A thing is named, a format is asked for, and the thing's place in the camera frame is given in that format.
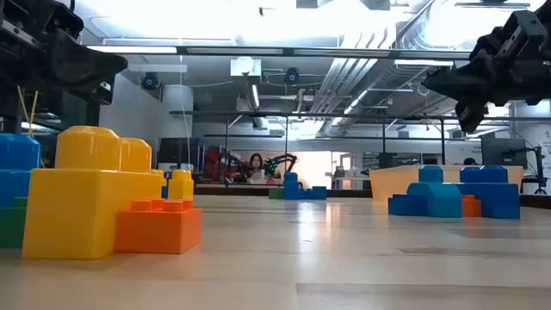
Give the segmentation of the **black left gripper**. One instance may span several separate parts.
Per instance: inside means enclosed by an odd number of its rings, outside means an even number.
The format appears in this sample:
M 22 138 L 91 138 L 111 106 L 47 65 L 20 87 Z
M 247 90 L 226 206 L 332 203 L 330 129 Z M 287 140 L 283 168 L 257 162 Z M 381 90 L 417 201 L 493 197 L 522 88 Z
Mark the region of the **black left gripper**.
M 79 45 L 59 29 L 57 0 L 0 0 L 0 84 L 32 90 L 61 87 L 110 105 L 127 60 Z

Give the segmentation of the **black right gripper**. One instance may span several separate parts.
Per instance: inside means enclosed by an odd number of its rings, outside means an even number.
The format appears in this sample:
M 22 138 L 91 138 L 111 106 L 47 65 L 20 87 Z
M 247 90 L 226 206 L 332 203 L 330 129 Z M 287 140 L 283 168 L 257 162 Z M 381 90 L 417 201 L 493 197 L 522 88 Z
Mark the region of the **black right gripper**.
M 512 12 L 503 26 L 479 37 L 466 64 L 428 73 L 423 86 L 458 101 L 464 133 L 484 120 L 486 102 L 535 106 L 551 98 L 551 3 Z

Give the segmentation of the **large teal block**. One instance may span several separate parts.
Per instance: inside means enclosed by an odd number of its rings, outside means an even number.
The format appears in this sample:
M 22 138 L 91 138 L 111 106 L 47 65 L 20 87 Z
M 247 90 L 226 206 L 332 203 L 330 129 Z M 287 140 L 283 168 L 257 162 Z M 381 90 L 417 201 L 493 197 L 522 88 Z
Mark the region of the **large teal block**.
M 439 165 L 422 165 L 418 170 L 418 181 L 411 183 L 406 193 L 422 196 L 430 217 L 462 217 L 461 192 L 456 185 L 443 181 L 443 169 Z

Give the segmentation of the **large blue block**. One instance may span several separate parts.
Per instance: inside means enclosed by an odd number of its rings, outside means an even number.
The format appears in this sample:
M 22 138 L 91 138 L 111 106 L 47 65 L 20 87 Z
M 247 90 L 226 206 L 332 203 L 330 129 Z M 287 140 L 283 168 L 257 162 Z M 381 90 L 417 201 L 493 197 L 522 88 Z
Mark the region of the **large blue block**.
M 521 218 L 519 189 L 510 183 L 501 165 L 465 166 L 457 185 L 463 195 L 473 195 L 481 203 L 483 217 L 501 220 Z
M 40 166 L 41 145 L 26 134 L 0 133 L 0 208 L 27 196 L 31 170 Z
M 288 172 L 285 174 L 285 179 L 283 182 L 283 199 L 300 199 L 300 185 L 298 181 L 298 175 L 295 172 Z

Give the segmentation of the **translucent orange plastic bin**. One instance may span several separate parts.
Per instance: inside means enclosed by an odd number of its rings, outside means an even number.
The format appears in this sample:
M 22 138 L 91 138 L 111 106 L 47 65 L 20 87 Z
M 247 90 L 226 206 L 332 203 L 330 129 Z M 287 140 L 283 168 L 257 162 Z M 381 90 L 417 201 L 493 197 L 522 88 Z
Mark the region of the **translucent orange plastic bin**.
M 378 203 L 387 203 L 393 194 L 404 194 L 410 183 L 418 182 L 418 170 L 421 165 L 403 165 L 392 168 L 372 170 L 369 172 L 372 198 Z M 440 165 L 443 169 L 444 182 L 460 182 L 462 165 Z M 523 179 L 522 166 L 505 166 L 508 171 L 509 183 L 516 183 L 519 187 Z

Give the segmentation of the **large yellow block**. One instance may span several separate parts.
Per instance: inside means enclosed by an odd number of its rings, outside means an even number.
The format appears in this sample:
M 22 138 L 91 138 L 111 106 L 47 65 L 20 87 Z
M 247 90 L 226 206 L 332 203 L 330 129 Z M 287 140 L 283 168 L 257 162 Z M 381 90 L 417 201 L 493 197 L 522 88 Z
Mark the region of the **large yellow block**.
M 192 173 L 189 170 L 173 170 L 168 182 L 168 199 L 192 200 L 194 186 Z
M 134 200 L 158 199 L 152 148 L 106 127 L 73 126 L 57 138 L 52 168 L 30 175 L 22 255 L 93 260 L 110 255 L 115 222 Z

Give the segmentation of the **ceiling light strip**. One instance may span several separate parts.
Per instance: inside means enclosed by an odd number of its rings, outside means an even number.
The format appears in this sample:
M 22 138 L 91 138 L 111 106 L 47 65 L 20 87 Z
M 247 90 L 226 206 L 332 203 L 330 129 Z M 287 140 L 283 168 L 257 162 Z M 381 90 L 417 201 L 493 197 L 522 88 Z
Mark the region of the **ceiling light strip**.
M 450 60 L 429 60 L 429 59 L 395 59 L 395 65 L 416 65 L 416 66 L 453 66 L 454 61 Z
M 119 54 L 177 54 L 173 46 L 87 46 L 90 50 Z

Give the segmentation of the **black monitor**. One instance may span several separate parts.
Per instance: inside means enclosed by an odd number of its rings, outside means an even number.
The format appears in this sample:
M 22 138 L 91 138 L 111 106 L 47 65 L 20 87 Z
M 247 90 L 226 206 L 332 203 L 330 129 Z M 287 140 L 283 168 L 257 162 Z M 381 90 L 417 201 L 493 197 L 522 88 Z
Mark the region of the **black monitor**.
M 483 165 L 528 167 L 526 144 L 523 139 L 487 138 L 481 139 Z

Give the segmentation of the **red chair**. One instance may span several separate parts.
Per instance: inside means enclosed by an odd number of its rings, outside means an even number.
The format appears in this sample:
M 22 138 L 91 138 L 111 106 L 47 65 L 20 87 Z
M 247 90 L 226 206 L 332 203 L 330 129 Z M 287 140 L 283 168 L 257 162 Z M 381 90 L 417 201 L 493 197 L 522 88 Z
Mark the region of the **red chair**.
M 238 172 L 242 164 L 239 154 L 223 146 L 210 146 L 204 159 L 204 175 L 213 181 L 220 181 Z

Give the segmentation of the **white ceiling box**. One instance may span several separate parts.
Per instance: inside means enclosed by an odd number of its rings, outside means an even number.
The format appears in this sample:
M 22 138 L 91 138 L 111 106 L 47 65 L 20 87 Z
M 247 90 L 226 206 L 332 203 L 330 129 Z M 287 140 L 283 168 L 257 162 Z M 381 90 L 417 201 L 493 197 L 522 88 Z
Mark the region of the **white ceiling box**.
M 262 61 L 249 56 L 232 59 L 230 75 L 232 77 L 260 77 L 262 75 Z

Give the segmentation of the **black overhead crossbar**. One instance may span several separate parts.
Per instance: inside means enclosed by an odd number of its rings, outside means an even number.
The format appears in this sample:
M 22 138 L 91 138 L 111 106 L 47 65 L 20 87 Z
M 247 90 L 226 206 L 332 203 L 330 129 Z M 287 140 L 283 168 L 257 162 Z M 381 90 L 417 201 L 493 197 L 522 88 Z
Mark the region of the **black overhead crossbar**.
M 179 55 L 320 57 L 345 59 L 468 60 L 470 52 L 446 50 L 343 49 L 317 47 L 177 46 Z

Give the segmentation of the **black pipe rack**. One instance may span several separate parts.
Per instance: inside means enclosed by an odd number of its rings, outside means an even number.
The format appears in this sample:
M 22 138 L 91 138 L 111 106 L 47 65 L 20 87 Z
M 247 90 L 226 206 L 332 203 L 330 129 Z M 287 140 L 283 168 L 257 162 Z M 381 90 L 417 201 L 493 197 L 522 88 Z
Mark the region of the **black pipe rack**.
M 375 115 L 371 133 L 365 131 L 348 136 L 344 133 L 319 133 L 329 115 L 265 112 L 265 111 L 170 111 L 169 115 L 187 119 L 191 116 L 205 123 L 195 124 L 194 133 L 210 146 L 223 146 L 236 152 L 273 152 L 275 156 L 296 152 L 344 152 L 361 157 L 365 152 L 437 154 L 441 164 L 449 159 L 446 154 L 449 140 L 445 133 L 438 137 L 400 137 L 390 133 L 392 125 L 384 115 Z M 239 171 L 247 169 L 248 162 L 241 157 Z

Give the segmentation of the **black wall screen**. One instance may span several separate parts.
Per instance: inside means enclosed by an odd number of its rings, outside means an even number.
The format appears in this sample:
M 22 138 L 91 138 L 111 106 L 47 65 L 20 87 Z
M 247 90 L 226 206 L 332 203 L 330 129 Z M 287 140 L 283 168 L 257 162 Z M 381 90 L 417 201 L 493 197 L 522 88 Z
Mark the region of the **black wall screen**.
M 204 143 L 198 138 L 161 138 L 157 160 L 164 164 L 202 164 Z

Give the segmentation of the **black metal table frame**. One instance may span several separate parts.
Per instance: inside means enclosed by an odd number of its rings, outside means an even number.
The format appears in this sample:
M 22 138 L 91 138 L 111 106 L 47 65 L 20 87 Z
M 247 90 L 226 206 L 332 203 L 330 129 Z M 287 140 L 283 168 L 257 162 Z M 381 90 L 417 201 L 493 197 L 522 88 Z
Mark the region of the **black metal table frame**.
M 270 187 L 263 186 L 228 186 L 222 184 L 199 184 L 195 186 L 196 195 L 244 195 L 268 196 Z M 370 189 L 328 189 L 330 198 L 372 198 Z M 522 207 L 538 208 L 551 211 L 551 196 L 548 195 L 520 195 Z

